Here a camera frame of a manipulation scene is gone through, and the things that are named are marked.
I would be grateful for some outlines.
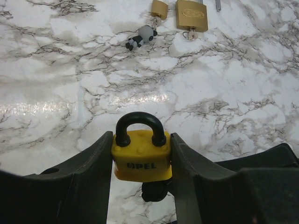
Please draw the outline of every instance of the white marble countertop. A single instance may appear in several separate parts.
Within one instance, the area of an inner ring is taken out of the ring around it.
[[[129,52],[151,0],[0,0],[0,168],[40,173],[132,111],[213,161],[281,142],[298,155],[299,1],[221,0],[218,13],[205,0],[209,30],[194,42],[167,3],[158,36]],[[141,184],[113,175],[107,223],[176,219],[171,196],[140,196]]]

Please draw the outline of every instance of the stuffed animal keychain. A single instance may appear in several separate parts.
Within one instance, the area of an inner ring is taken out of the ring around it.
[[[167,18],[168,5],[164,2],[153,0],[151,6],[151,15],[154,17],[152,26],[149,25],[139,28],[138,35],[129,38],[126,48],[132,51],[136,47],[141,47],[144,43],[148,43],[157,36],[157,26],[161,24],[161,20]]]

